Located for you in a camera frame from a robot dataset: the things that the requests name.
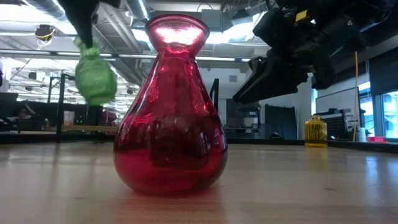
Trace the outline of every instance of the green bag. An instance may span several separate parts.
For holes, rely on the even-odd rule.
[[[75,45],[80,49],[80,60],[75,70],[75,83],[80,94],[90,105],[102,105],[113,100],[118,90],[116,76],[109,63],[100,58],[97,43],[88,49],[76,38]]]

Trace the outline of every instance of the table surface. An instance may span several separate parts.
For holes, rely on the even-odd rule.
[[[110,143],[0,146],[0,223],[398,223],[398,157],[230,145],[210,189],[153,197],[121,182]]]

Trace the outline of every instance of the red glass vase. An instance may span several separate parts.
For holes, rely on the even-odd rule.
[[[202,21],[177,14],[155,17],[146,29],[158,54],[120,124],[114,165],[138,191],[207,188],[227,160],[223,127],[195,61],[209,30]]]

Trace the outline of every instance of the window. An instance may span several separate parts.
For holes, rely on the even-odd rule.
[[[398,138],[398,91],[383,94],[384,137]]]
[[[368,136],[374,137],[373,101],[370,82],[363,83],[358,88],[360,108],[365,110],[362,122],[365,129],[368,130]]]

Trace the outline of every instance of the yellow bottle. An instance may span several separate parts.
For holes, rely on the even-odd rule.
[[[312,116],[311,120],[305,122],[305,146],[328,147],[328,129],[320,116]]]

